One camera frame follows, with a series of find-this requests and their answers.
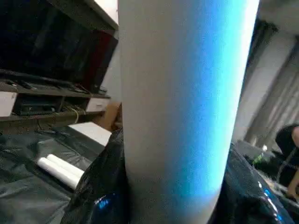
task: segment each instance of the hand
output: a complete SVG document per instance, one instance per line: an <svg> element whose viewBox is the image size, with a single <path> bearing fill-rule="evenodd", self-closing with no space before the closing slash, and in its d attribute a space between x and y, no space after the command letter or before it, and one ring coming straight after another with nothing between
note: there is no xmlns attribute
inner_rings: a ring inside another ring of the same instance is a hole
<svg viewBox="0 0 299 224"><path fill-rule="evenodd" d="M296 147L299 147L299 127L295 127L292 131L292 139L296 145Z"/></svg>
<svg viewBox="0 0 299 224"><path fill-rule="evenodd" d="M297 195L296 192L297 186L299 186L299 170L297 170L295 176L288 186L288 191L286 192L286 195L294 197L297 202L299 202L299 195Z"/></svg>

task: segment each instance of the wall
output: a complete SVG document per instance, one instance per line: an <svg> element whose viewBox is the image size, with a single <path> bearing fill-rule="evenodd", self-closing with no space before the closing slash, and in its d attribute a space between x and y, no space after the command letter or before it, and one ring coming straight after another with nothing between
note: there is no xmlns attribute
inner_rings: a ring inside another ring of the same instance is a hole
<svg viewBox="0 0 299 224"><path fill-rule="evenodd" d="M95 0L95 2L118 24L117 0Z"/></svg>
<svg viewBox="0 0 299 224"><path fill-rule="evenodd" d="M296 43L295 36L277 32L262 53L239 103L233 142L243 140L271 85Z"/></svg>
<svg viewBox="0 0 299 224"><path fill-rule="evenodd" d="M108 89L107 94L113 101L121 102L120 47L116 46L107 73L101 86Z"/></svg>

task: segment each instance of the cable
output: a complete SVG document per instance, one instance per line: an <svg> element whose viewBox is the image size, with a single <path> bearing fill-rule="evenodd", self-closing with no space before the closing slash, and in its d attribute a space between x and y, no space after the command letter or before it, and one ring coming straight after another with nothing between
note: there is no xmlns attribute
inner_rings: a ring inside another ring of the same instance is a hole
<svg viewBox="0 0 299 224"><path fill-rule="evenodd" d="M76 115L77 115L77 118L76 118L75 123L74 123L74 124L76 124L76 123L78 122L78 120L79 120L79 114L78 114L78 112L77 112L74 108L71 108L71 107L70 107L70 109L71 109L72 111L74 111L74 112L76 113Z"/></svg>
<svg viewBox="0 0 299 224"><path fill-rule="evenodd" d="M86 115L86 111L85 111L84 109L82 109L81 107L79 107L79 106L77 106L77 105L75 105L75 107L76 107L78 110L82 111L84 115Z"/></svg>
<svg viewBox="0 0 299 224"><path fill-rule="evenodd" d="M39 131L43 131L42 127L41 127L41 124L39 123L39 119L37 119L37 126L39 128Z"/></svg>
<svg viewBox="0 0 299 224"><path fill-rule="evenodd" d="M57 121L56 115L57 114L58 114L57 112L53 113L53 125L51 126L49 123L47 124L50 128L52 128L53 126L56 125L56 121Z"/></svg>
<svg viewBox="0 0 299 224"><path fill-rule="evenodd" d="M64 106L63 109L65 109L67 111L71 111L67 106Z"/></svg>

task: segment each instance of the cardboard tube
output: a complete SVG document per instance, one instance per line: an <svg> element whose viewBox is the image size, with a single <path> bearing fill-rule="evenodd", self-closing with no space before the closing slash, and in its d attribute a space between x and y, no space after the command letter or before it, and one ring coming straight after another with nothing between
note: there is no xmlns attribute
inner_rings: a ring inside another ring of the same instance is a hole
<svg viewBox="0 0 299 224"><path fill-rule="evenodd" d="M76 175L68 172L67 170L61 168L59 165L49 161L48 159L42 157L37 161L37 165L43 168L48 173L59 179L61 182L65 183L72 189L75 189L79 183L80 178Z"/></svg>
<svg viewBox="0 0 299 224"><path fill-rule="evenodd" d="M81 178L81 176L83 175L84 171L69 164L68 162L60 159L59 157L53 155L53 154L49 154L47 156L47 159L50 160L51 162L59 165L61 168L67 170L68 172L76 175L77 177Z"/></svg>
<svg viewBox="0 0 299 224"><path fill-rule="evenodd" d="M119 1L131 224L206 224L259 0Z"/></svg>

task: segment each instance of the gray curtain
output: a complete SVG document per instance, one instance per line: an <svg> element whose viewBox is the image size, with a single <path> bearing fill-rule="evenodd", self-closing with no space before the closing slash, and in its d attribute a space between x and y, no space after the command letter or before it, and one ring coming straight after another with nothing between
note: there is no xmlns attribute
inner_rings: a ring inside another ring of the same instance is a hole
<svg viewBox="0 0 299 224"><path fill-rule="evenodd" d="M259 58L263 53L265 47L268 45L271 37L277 31L276 27L259 19L256 20L255 29L251 40L246 72L242 86L241 97L243 95L249 80L252 77L253 71L257 66Z"/></svg>
<svg viewBox="0 0 299 224"><path fill-rule="evenodd" d="M275 80L267 99L249 128L245 140L255 146L279 150L277 131L299 122L299 44L297 43Z"/></svg>

